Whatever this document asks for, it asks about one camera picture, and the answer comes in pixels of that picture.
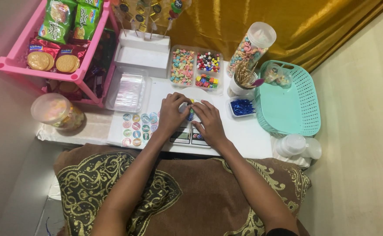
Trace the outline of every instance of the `round biscuit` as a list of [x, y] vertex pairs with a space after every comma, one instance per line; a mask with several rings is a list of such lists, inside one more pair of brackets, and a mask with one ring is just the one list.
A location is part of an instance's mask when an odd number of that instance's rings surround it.
[[46, 54], [46, 56], [49, 58], [49, 65], [47, 66], [46, 69], [44, 69], [44, 71], [48, 71], [50, 70], [51, 68], [53, 68], [53, 66], [55, 65], [55, 59], [53, 58], [52, 55], [50, 55], [49, 53], [47, 52], [44, 52]]
[[27, 63], [31, 69], [43, 71], [49, 66], [49, 58], [42, 52], [28, 54]]
[[72, 57], [75, 60], [75, 65], [73, 66], [73, 69], [70, 71], [70, 73], [75, 72], [81, 65], [81, 62], [79, 61], [78, 57], [76, 56], [72, 56]]
[[71, 55], [64, 55], [56, 61], [56, 68], [61, 72], [70, 72], [75, 66], [75, 60]]

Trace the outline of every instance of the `small plastic box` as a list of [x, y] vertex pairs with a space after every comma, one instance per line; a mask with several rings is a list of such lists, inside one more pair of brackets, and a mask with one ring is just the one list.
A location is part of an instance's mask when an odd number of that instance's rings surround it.
[[124, 72], [117, 67], [107, 95], [105, 107], [109, 110], [138, 112], [149, 99], [152, 79], [146, 70], [132, 69]]
[[[196, 87], [201, 88], [209, 93], [212, 94], [220, 94], [223, 92], [223, 72], [224, 72], [224, 64], [223, 64], [223, 55], [222, 53], [210, 49], [204, 49], [199, 47], [189, 47], [189, 46], [183, 46], [183, 45], [175, 45], [171, 48], [170, 56], [168, 58], [168, 72], [167, 72], [167, 78], [171, 78], [172, 68], [173, 68], [173, 52], [175, 52], [177, 49], [179, 50], [186, 50], [186, 51], [193, 51], [194, 52], [194, 58], [193, 58], [193, 69], [191, 70], [193, 72], [191, 84], [178, 84], [178, 83], [172, 83], [174, 87], [180, 87], [180, 88], [186, 88], [186, 87]], [[203, 71], [197, 69], [197, 54], [205, 54], [207, 52], [210, 52], [211, 55], [217, 55], [219, 54], [219, 72], [212, 72], [212, 71]], [[201, 76], [202, 74], [206, 74], [207, 76], [210, 76], [211, 78], [218, 80], [218, 87], [217, 88], [207, 88], [207, 87], [200, 87], [196, 85], [196, 78], [198, 76]]]
[[[238, 99], [248, 99], [248, 100], [252, 101], [253, 102], [254, 113], [247, 114], [247, 115], [235, 115], [234, 111], [232, 110], [231, 102], [233, 102], [235, 100], [238, 100]], [[231, 115], [232, 115], [233, 118], [246, 117], [246, 116], [250, 116], [250, 115], [255, 115], [257, 113], [257, 106], [255, 105], [255, 100], [254, 100], [254, 96], [253, 95], [243, 95], [243, 96], [232, 97], [232, 98], [230, 98], [227, 101], [227, 103], [228, 103], [228, 107], [229, 107], [229, 110], [230, 110]]]

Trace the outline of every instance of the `round sticker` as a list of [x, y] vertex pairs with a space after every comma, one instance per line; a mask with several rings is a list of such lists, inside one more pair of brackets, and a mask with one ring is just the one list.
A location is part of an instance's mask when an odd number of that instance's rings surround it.
[[136, 147], [140, 146], [142, 141], [140, 139], [133, 139], [133, 145], [135, 145]]
[[142, 15], [140, 15], [140, 14], [137, 14], [136, 16], [135, 16], [135, 18], [136, 18], [136, 20], [137, 21], [139, 21], [139, 22], [143, 22], [143, 16]]
[[132, 131], [130, 129], [127, 129], [127, 130], [123, 131], [123, 135], [126, 137], [129, 137], [132, 135]]
[[149, 126], [148, 125], [142, 126], [142, 131], [148, 132], [149, 131]]
[[149, 133], [143, 133], [143, 140], [149, 140]]
[[148, 114], [144, 113], [140, 117], [141, 117], [143, 123], [149, 123], [149, 116], [148, 116]]
[[133, 132], [133, 137], [137, 139], [140, 138], [140, 131], [136, 130], [135, 132]]
[[128, 12], [129, 11], [129, 6], [127, 6], [126, 3], [122, 3], [122, 4], [120, 4], [120, 10], [122, 12]]
[[132, 123], [130, 121], [125, 121], [125, 122], [123, 122], [123, 127], [124, 128], [129, 128], [131, 124]]
[[132, 128], [134, 130], [138, 130], [138, 129], [140, 129], [140, 124], [138, 122], [135, 122], [135, 123], [133, 123]]
[[157, 130], [158, 126], [157, 125], [152, 125], [151, 126], [151, 132], [155, 132]]
[[138, 114], [134, 114], [132, 118], [133, 122], [139, 122], [140, 121], [140, 116]]
[[155, 124], [155, 123], [157, 123], [158, 122], [158, 117], [156, 117], [156, 116], [152, 116], [151, 117], [151, 124]]
[[125, 120], [125, 121], [130, 120], [130, 118], [131, 118], [131, 115], [130, 115], [130, 114], [124, 114], [124, 115], [123, 115], [123, 120]]
[[122, 143], [123, 143], [123, 146], [127, 147], [132, 144], [132, 141], [130, 140], [130, 138], [125, 138], [123, 139]]
[[161, 5], [159, 5], [159, 4], [153, 5], [152, 9], [154, 10], [155, 13], [160, 13], [161, 12]]
[[183, 3], [181, 2], [181, 0], [175, 0], [174, 6], [176, 6], [176, 8], [178, 9], [181, 9], [183, 7]]

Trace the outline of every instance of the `white wall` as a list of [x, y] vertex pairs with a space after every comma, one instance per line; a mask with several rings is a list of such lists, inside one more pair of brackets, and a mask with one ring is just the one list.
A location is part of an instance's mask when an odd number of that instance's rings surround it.
[[383, 13], [311, 76], [323, 156], [299, 217], [312, 236], [383, 236]]
[[[39, 0], [0, 1], [0, 56], [6, 56]], [[35, 96], [0, 72], [0, 218], [39, 123], [30, 114]]]

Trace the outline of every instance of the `gold satin curtain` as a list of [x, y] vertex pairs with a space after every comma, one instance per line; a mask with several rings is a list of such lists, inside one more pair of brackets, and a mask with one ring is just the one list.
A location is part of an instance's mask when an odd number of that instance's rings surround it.
[[[172, 46], [210, 48], [229, 60], [250, 25], [266, 22], [277, 40], [260, 62], [285, 61], [311, 72], [382, 10], [383, 0], [193, 0], [167, 35]], [[164, 9], [154, 33], [164, 34], [167, 18]]]

